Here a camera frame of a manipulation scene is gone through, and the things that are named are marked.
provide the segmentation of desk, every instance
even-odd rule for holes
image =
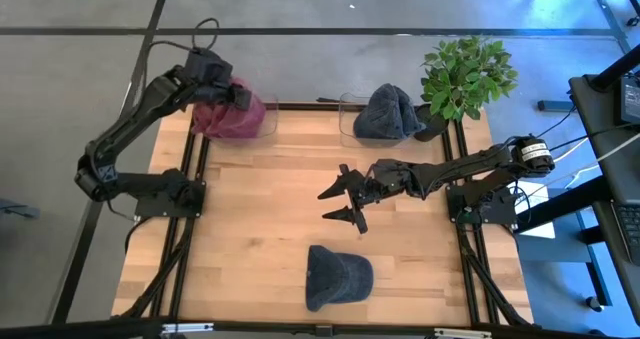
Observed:
[[[280,110],[278,116],[277,132],[269,139],[244,146],[211,144],[205,209],[195,224],[180,319],[468,326],[460,253],[444,190],[426,202],[399,195],[368,206],[369,232],[362,236],[347,223],[321,218],[347,204],[347,197],[316,199],[334,182],[341,163],[361,171],[383,157],[438,163],[444,160],[442,141],[344,146],[336,111]],[[150,172],[180,165],[189,120],[187,111],[162,121]],[[490,146],[486,115],[465,121],[464,127],[470,153]],[[155,275],[166,230],[167,219],[159,218],[133,235],[113,314],[128,309]],[[513,238],[499,226],[485,225],[484,230],[494,280],[531,321]],[[304,289],[312,244],[367,257],[375,274],[371,296],[309,312]],[[172,287],[169,279],[165,298]],[[475,288],[486,322],[478,280]],[[167,302],[161,313],[168,312]]]
[[[594,133],[615,126],[613,121],[614,95],[592,90],[583,77],[569,80],[571,98],[580,113],[587,133]],[[590,138],[596,157],[600,157],[619,144],[625,142],[636,132],[632,130],[614,130]],[[521,225],[516,232],[522,232],[546,224],[556,218],[593,205],[599,226],[583,231],[585,244],[606,241],[620,282],[633,312],[640,324],[640,267],[633,265],[623,246],[623,239],[617,226],[610,201],[625,204],[640,204],[640,142],[634,142],[621,149],[615,155],[600,162],[603,175],[592,179],[564,194],[519,214],[525,220],[531,213],[531,222]]]

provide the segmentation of potted plant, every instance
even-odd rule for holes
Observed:
[[[449,120],[460,121],[464,114],[480,119],[482,105],[508,97],[518,77],[502,41],[471,37],[440,41],[435,49],[422,64],[427,75],[421,79],[424,94],[420,97],[427,104],[416,109],[418,120],[427,128],[414,136],[425,142],[444,132]]]

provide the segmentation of green leaves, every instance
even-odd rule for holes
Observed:
[[[420,97],[431,102],[434,115],[479,119],[484,103],[508,97],[517,86],[518,71],[509,65],[511,54],[502,41],[442,40],[434,49],[424,55],[426,77],[420,79],[424,92]]]

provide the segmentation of white cable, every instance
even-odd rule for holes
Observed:
[[[573,184],[576,180],[578,180],[578,178],[580,178],[580,174],[582,174],[582,173],[584,173],[584,172],[588,172],[589,170],[596,169],[596,168],[598,168],[598,167],[600,167],[600,166],[599,166],[599,165],[594,165],[594,166],[589,167],[589,168],[587,168],[587,169],[582,169],[582,170],[578,171],[578,172],[576,173],[576,175],[574,175],[574,176],[573,176],[573,179],[571,179],[571,181],[569,182],[569,184],[565,185],[565,186],[564,186],[564,188],[565,188],[565,189],[567,189],[568,187],[570,187],[570,186],[571,186],[571,184]]]
[[[576,146],[574,146],[573,148],[569,149],[569,151],[567,151],[566,153],[564,153],[564,154],[560,155],[560,156],[558,157],[558,159],[553,159],[553,161],[557,163],[557,162],[559,162],[560,160],[562,160],[562,159],[564,159],[564,158],[568,157],[568,156],[569,156],[569,154],[573,153],[573,151],[574,151],[574,150],[578,149],[578,147],[579,147],[580,145],[584,144],[584,142],[586,142],[587,140],[589,140],[589,138],[584,138],[584,139],[582,139],[582,140],[578,143],[578,145],[576,145]]]
[[[620,150],[620,149],[622,149],[622,148],[626,147],[627,145],[631,144],[634,140],[638,139],[639,137],[640,137],[640,133],[638,133],[638,134],[634,135],[633,137],[631,137],[630,139],[628,139],[626,142],[624,142],[624,143],[622,143],[622,144],[618,145],[616,148],[612,149],[612,150],[611,150],[610,152],[608,152],[607,154],[605,154],[605,155],[601,156],[600,158],[596,159],[596,161],[594,161],[593,163],[589,163],[589,164],[587,164],[587,165],[583,166],[582,168],[579,168],[579,169],[576,169],[576,170],[572,171],[572,172],[571,172],[571,173],[569,173],[569,174],[563,175],[563,176],[561,176],[561,177],[560,177],[560,178],[558,178],[558,179],[552,180],[552,181],[548,182],[547,184],[544,184],[544,185],[543,185],[543,186],[541,186],[540,188],[538,188],[538,189],[534,190],[534,191],[533,191],[533,193],[531,193],[531,194],[529,194],[529,195],[531,196],[531,195],[533,195],[533,194],[535,194],[535,193],[539,192],[539,191],[540,191],[540,190],[542,190],[543,188],[546,188],[546,187],[548,187],[549,185],[551,185],[551,184],[553,184],[553,183],[555,183],[555,182],[558,182],[558,181],[560,181],[560,180],[562,180],[562,179],[564,179],[564,178],[566,178],[566,177],[572,176],[573,174],[575,174],[575,173],[577,173],[577,172],[579,172],[579,171],[581,171],[581,170],[587,169],[587,168],[589,168],[589,167],[593,166],[594,164],[598,164],[599,162],[601,162],[601,161],[603,161],[603,160],[607,159],[608,157],[610,157],[610,156],[612,156],[613,154],[615,154],[616,152],[618,152],[618,150]]]

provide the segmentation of dark blue baseball cap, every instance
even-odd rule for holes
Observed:
[[[327,304],[365,300],[373,288],[373,268],[364,257],[333,253],[322,245],[309,247],[307,308],[318,311]]]
[[[391,84],[378,88],[353,122],[356,138],[406,139],[425,128],[409,95]]]

